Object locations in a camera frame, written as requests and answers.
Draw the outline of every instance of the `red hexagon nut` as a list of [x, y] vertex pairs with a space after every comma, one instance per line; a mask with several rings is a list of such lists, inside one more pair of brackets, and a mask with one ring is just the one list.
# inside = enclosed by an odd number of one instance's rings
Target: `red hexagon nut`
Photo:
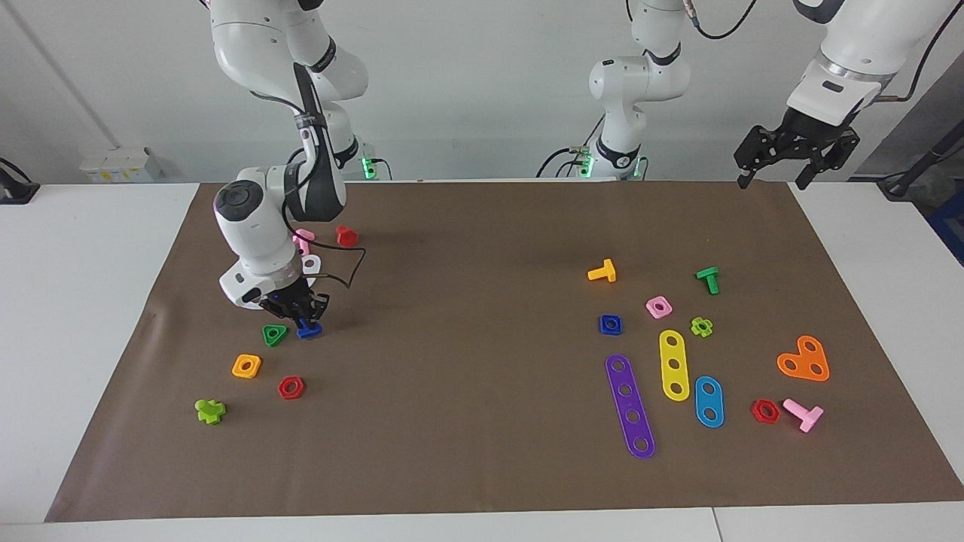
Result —
[[278, 393], [284, 400], [297, 399], [305, 392], [305, 381], [300, 376], [285, 376], [278, 384]]
[[780, 419], [780, 410], [777, 404], [769, 399], [757, 399], [750, 408], [753, 417], [761, 423], [776, 423]]

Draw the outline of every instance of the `hole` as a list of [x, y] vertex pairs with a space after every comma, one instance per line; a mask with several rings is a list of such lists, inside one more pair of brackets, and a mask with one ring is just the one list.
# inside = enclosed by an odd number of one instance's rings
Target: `hole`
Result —
[[837, 94], [840, 94], [844, 91], [844, 87], [838, 85], [837, 83], [834, 83], [833, 81], [824, 81], [823, 84], [820, 86], [828, 91], [831, 91]]

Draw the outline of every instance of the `green t-shaped bolt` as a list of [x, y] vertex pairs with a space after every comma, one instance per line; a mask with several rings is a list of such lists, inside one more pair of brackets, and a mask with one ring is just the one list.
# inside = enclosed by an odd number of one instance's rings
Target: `green t-shaped bolt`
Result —
[[710, 289], [710, 295], [716, 295], [720, 292], [720, 286], [716, 283], [716, 275], [720, 272], [719, 269], [715, 267], [707, 267], [703, 271], [696, 274], [696, 278], [699, 280], [706, 279], [707, 287]]

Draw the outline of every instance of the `blue square nut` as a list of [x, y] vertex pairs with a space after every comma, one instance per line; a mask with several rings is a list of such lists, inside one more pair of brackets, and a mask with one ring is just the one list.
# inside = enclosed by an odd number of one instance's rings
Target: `blue square nut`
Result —
[[623, 333], [623, 320], [615, 314], [600, 316], [600, 333], [603, 335], [620, 335]]

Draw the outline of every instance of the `green triangle nut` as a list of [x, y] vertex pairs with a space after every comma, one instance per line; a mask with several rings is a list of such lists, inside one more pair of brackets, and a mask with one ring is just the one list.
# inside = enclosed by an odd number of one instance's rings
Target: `green triangle nut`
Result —
[[277, 324], [264, 326], [261, 335], [264, 337], [264, 343], [274, 348], [288, 335], [288, 328]]
[[218, 402], [214, 399], [198, 399], [198, 401], [194, 403], [194, 409], [198, 411], [198, 421], [203, 421], [208, 425], [217, 425], [220, 423], [221, 416], [228, 411], [225, 403]]

